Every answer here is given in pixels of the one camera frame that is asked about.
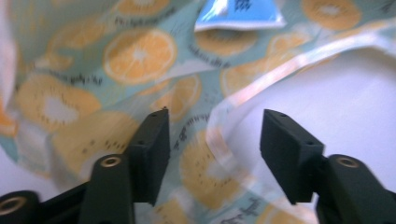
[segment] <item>fruit pattern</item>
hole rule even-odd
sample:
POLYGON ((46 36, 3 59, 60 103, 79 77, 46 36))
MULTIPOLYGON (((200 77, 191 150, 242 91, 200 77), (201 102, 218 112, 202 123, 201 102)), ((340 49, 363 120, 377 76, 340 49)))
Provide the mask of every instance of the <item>fruit pattern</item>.
POLYGON ((278 80, 371 46, 367 35, 393 43, 396 4, 278 1, 284 28, 194 33, 204 2, 10 1, 18 61, 10 101, 0 83, 1 146, 67 189, 89 178, 96 159, 122 152, 147 114, 167 107, 171 161, 151 223, 309 223, 312 211, 242 187, 205 135, 278 80), (211 117, 218 105, 224 112, 211 117))

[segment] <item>orange slice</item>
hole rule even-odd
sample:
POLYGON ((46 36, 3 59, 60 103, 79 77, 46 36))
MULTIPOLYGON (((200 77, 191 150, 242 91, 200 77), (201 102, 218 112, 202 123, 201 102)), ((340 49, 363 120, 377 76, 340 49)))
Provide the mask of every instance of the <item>orange slice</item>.
POLYGON ((219 76, 221 91, 225 96, 229 96, 245 88, 264 73, 293 58, 297 54, 293 48, 309 40, 308 35, 300 33, 274 36, 268 44, 267 54, 264 58, 221 71, 219 76))
POLYGON ((163 10, 169 0, 121 0, 116 6, 122 14, 133 16, 151 16, 163 10))
POLYGON ((155 213, 159 215, 159 220, 156 224, 179 223, 188 224, 189 221, 181 209, 180 203, 176 199, 162 204, 155 208, 155 213))
POLYGON ((361 11, 350 0, 303 0, 305 16, 331 30, 345 30, 361 21, 361 11))
POLYGON ((268 43, 267 56, 279 52, 284 52, 289 49, 296 48, 302 44, 307 43, 311 37, 303 33, 286 33, 276 35, 271 38, 268 43))
POLYGON ((250 49, 257 42, 255 31, 208 30, 195 34, 198 46, 219 56, 233 56, 250 49))
POLYGON ((65 70, 74 61, 71 56, 64 56, 57 51, 62 48, 83 49, 100 39, 106 31, 99 17, 94 15, 80 21, 72 21, 58 31, 47 46, 44 58, 37 61, 39 67, 65 70))
POLYGON ((128 114, 101 111, 60 129, 53 135, 52 144, 72 174, 88 178, 86 169, 94 163, 90 158, 122 153, 137 127, 128 114))
POLYGON ((184 149, 180 161, 181 181, 190 194, 209 209, 231 202, 240 190, 216 161, 206 144, 205 132, 199 132, 184 149))
POLYGON ((150 107, 157 111, 166 106, 169 109, 169 119, 178 121, 196 104, 201 96, 201 91, 202 84, 197 75, 184 77, 150 107))
POLYGON ((143 84, 164 75, 177 56, 169 34, 156 29, 134 29, 114 38, 105 48, 106 74, 125 84, 143 84))
POLYGON ((48 75, 34 75, 16 95, 22 114, 48 132, 81 119, 101 107, 90 92, 64 85, 48 75))

